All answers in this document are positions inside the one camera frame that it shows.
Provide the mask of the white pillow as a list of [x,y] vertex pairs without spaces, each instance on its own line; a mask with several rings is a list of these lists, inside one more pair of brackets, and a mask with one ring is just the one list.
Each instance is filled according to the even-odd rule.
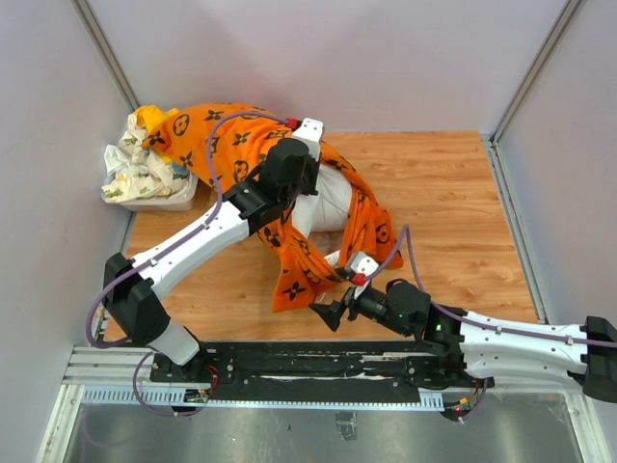
[[312,232],[340,232],[346,226],[353,188],[338,170],[321,165],[315,196],[301,195],[291,212],[293,227],[304,236]]

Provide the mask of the orange patterned plush pillowcase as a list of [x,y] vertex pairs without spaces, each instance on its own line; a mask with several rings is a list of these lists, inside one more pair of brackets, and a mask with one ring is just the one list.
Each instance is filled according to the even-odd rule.
[[[207,102],[179,112],[148,133],[143,148],[171,159],[201,181],[228,191],[263,162],[270,148],[291,130],[268,111],[243,103]],[[402,266],[387,210],[368,183],[335,148],[320,145],[320,166],[340,171],[353,188],[343,231],[302,235],[291,222],[292,209],[258,232],[259,239],[280,262],[271,308],[280,313],[302,309],[333,289],[337,269],[357,252],[365,252],[389,269]]]

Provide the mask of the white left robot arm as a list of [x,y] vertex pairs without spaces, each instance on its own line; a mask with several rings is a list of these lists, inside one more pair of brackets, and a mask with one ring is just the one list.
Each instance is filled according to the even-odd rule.
[[266,160],[201,218],[139,256],[109,258],[102,305],[129,341],[166,357],[183,380],[200,379],[205,350],[171,319],[163,298],[210,258],[281,219],[299,196],[315,194],[320,154],[319,139],[280,139]]

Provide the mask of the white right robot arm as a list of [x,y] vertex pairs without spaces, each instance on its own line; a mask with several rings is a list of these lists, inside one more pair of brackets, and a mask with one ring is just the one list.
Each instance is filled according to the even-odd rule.
[[389,282],[383,291],[354,286],[340,300],[310,308],[332,331],[343,317],[361,315],[414,338],[424,351],[440,357],[437,374],[449,386],[469,377],[521,377],[575,382],[591,398],[616,400],[616,329],[603,317],[589,316],[581,325],[497,319],[442,306],[402,279]]

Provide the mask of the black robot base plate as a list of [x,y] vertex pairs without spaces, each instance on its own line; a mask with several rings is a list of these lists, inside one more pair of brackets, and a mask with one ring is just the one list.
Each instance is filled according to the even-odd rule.
[[194,381],[157,353],[149,378],[155,383],[197,387],[209,381],[217,388],[242,384],[338,385],[341,388],[380,383],[401,384],[418,391],[492,387],[459,369],[447,370],[444,359],[424,351],[413,340],[209,341],[202,344],[205,367]]

